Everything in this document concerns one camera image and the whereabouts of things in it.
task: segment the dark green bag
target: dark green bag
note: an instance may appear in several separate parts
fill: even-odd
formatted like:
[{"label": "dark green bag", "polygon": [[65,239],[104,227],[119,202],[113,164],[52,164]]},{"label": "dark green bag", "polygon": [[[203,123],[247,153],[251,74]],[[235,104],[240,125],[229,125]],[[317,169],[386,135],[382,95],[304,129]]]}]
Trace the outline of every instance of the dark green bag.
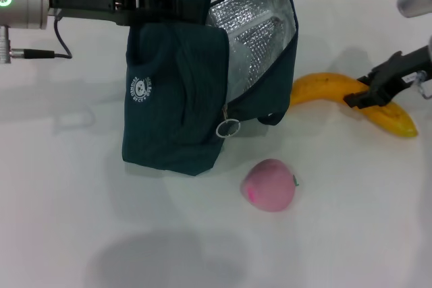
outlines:
[{"label": "dark green bag", "polygon": [[123,159],[198,175],[217,160],[226,119],[284,117],[298,22],[292,0],[182,1],[200,8],[197,24],[130,30]]}]

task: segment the silver foil lining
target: silver foil lining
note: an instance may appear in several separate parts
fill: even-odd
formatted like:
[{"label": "silver foil lining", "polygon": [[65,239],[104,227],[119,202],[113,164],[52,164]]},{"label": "silver foil lining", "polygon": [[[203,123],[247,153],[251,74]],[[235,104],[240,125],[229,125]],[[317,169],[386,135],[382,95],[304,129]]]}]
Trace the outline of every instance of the silver foil lining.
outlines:
[{"label": "silver foil lining", "polygon": [[225,0],[210,8],[207,24],[228,33],[227,102],[252,87],[296,33],[290,0]]}]

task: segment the black bracket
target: black bracket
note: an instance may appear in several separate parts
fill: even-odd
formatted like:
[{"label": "black bracket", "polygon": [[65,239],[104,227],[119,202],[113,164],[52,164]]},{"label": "black bracket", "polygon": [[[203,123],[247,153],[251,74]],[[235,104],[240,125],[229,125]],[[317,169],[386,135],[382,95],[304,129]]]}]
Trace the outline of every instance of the black bracket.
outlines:
[{"label": "black bracket", "polygon": [[369,90],[344,97],[350,107],[359,109],[371,106],[386,106],[399,92],[408,89],[416,81],[417,73],[425,76],[423,81],[432,79],[432,62],[429,48],[402,55],[393,54],[388,61],[372,69],[358,81],[369,86]]},{"label": "black bracket", "polygon": [[197,23],[200,8],[180,0],[49,0],[63,17],[108,20],[120,26],[177,20]]}]

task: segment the banana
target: banana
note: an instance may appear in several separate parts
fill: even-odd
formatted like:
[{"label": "banana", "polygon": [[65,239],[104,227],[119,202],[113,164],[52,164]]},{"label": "banana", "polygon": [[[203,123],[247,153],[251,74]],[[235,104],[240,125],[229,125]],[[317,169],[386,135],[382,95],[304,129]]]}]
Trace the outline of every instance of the banana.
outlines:
[{"label": "banana", "polygon": [[[358,80],[341,74],[309,74],[294,82],[290,106],[312,100],[325,99],[346,105],[347,94],[367,91],[369,87]],[[417,136],[416,126],[411,117],[396,103],[384,107],[354,108],[370,121],[397,136],[412,138]]]}]

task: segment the printed logo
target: printed logo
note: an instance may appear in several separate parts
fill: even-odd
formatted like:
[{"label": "printed logo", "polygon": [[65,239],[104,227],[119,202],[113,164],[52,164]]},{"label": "printed logo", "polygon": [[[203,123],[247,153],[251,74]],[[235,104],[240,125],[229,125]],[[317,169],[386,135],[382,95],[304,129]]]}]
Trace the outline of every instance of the printed logo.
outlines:
[{"label": "printed logo", "polygon": [[135,77],[130,85],[130,95],[137,103],[142,103],[151,94],[151,80],[145,78],[143,80]]}]

